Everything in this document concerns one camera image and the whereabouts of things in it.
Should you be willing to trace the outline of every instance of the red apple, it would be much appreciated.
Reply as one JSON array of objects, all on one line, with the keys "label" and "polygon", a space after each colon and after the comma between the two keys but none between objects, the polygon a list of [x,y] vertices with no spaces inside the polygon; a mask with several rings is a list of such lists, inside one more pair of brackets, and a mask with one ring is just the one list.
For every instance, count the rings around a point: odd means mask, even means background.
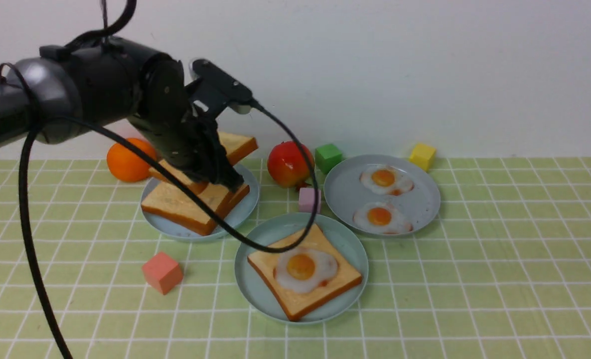
[{"label": "red apple", "polygon": [[[311,152],[304,145],[302,147],[313,165]],[[308,186],[304,181],[311,176],[304,157],[293,141],[283,142],[273,147],[267,159],[267,170],[271,178],[282,188],[300,189]]]}]

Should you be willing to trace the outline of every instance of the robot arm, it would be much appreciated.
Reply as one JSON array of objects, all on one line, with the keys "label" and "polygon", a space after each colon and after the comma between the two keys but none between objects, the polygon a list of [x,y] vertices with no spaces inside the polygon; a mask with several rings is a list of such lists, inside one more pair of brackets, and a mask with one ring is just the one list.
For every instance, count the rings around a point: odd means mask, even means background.
[{"label": "robot arm", "polygon": [[[58,144],[88,131],[59,116],[106,126],[127,118],[161,157],[194,181],[238,189],[243,178],[227,161],[216,118],[227,107],[245,113],[250,89],[205,59],[191,64],[127,39],[98,39],[71,50],[45,46],[15,64],[47,121],[38,141]],[[0,77],[0,147],[24,137],[34,109],[13,71]]]}]

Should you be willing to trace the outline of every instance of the white wall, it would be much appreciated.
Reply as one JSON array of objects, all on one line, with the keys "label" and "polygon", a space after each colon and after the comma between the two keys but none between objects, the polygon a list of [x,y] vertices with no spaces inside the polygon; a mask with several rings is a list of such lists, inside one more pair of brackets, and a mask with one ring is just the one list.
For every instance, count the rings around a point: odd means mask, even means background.
[{"label": "white wall", "polygon": [[[109,2],[116,18],[124,2]],[[98,3],[0,0],[0,62],[99,27]],[[311,148],[591,155],[591,1],[140,0],[121,35],[184,63],[211,59]],[[257,136],[256,155],[286,140],[257,112],[220,124]],[[34,156],[102,157],[109,145],[83,136]]]}]

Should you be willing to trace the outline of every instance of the plate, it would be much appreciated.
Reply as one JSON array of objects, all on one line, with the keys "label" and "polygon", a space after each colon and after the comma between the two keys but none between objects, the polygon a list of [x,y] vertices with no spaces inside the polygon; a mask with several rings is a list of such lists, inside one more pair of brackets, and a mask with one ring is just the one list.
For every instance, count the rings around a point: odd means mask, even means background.
[{"label": "plate", "polygon": [[[225,218],[225,222],[228,225],[234,228],[238,228],[254,212],[254,209],[258,204],[258,200],[260,199],[260,184],[254,176],[254,174],[245,166],[238,164],[235,165],[234,168],[236,169],[236,171],[238,171],[238,173],[240,173],[240,175],[242,175],[243,179],[245,180],[245,183],[249,185],[249,194],[246,195],[245,198],[243,198],[243,200],[241,200]],[[147,197],[147,195],[151,191],[153,191],[154,188],[156,188],[156,186],[158,186],[159,183],[160,181],[156,178],[151,178],[149,180],[149,182],[145,185],[145,189],[143,189],[141,203],[143,202],[143,199],[145,199],[145,197]],[[145,220],[147,220],[147,222],[152,227],[154,227],[163,234],[177,239],[178,241],[211,241],[227,234],[227,232],[224,229],[222,229],[222,227],[218,226],[208,236],[201,236],[200,234],[192,232],[191,230],[182,227],[182,225],[176,224],[161,216],[143,212],[142,207],[141,213],[143,213]]]},{"label": "plate", "polygon": [[[256,243],[270,245],[304,228],[310,216],[310,213],[289,213],[277,216],[255,227],[247,237]],[[332,218],[318,214],[315,217],[315,222],[333,247],[346,258],[348,263],[362,273],[362,283],[305,315],[300,321],[289,321],[268,286],[264,284],[261,277],[247,261],[247,256],[256,250],[243,244],[236,252],[234,263],[236,284],[255,309],[274,320],[291,325],[321,323],[345,312],[357,302],[364,291],[369,276],[369,262],[361,241],[350,229]]]},{"label": "plate", "polygon": [[[373,193],[360,182],[362,171],[372,165],[396,168],[414,182],[414,188],[399,196]],[[399,238],[417,232],[437,216],[442,201],[440,190],[428,173],[405,159],[385,155],[350,157],[337,164],[324,182],[324,198],[339,220],[355,232],[376,238]],[[377,234],[357,227],[353,214],[369,202],[391,203],[412,223],[413,229],[403,234]]]}]

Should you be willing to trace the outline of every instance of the bread slice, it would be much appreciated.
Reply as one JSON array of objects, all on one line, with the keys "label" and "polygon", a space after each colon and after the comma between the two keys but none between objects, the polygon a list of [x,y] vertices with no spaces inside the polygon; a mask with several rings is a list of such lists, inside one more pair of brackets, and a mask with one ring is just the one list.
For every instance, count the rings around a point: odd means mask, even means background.
[{"label": "bread slice", "polygon": [[[227,159],[232,166],[240,162],[244,157],[247,157],[251,152],[258,149],[258,143],[256,142],[255,137],[228,134],[227,132],[218,132],[218,137],[220,138],[220,144],[227,151]],[[208,182],[191,181],[189,177],[184,175],[181,171],[178,171],[165,160],[158,163],[195,194],[204,191],[209,184]],[[168,182],[167,179],[154,168],[149,169],[149,174],[159,181]]]},{"label": "bread slice", "polygon": [[[220,185],[209,184],[198,197],[220,218],[225,218],[236,205],[249,194],[247,184],[236,193]],[[144,212],[156,214],[182,225],[201,236],[207,236],[216,229],[216,221],[210,218],[187,195],[176,186],[161,182],[141,203]]]},{"label": "bread slice", "polygon": [[[294,243],[303,232],[304,229],[298,230],[269,247],[278,248]],[[314,224],[311,227],[309,234],[297,248],[311,248],[332,255],[337,261],[336,276],[326,281],[326,285],[318,286],[309,293],[300,294],[283,288],[275,280],[274,270],[280,254],[257,251],[247,256],[247,261],[269,287],[290,321],[299,321],[303,316],[362,283],[362,274],[337,252],[318,225]]]}]

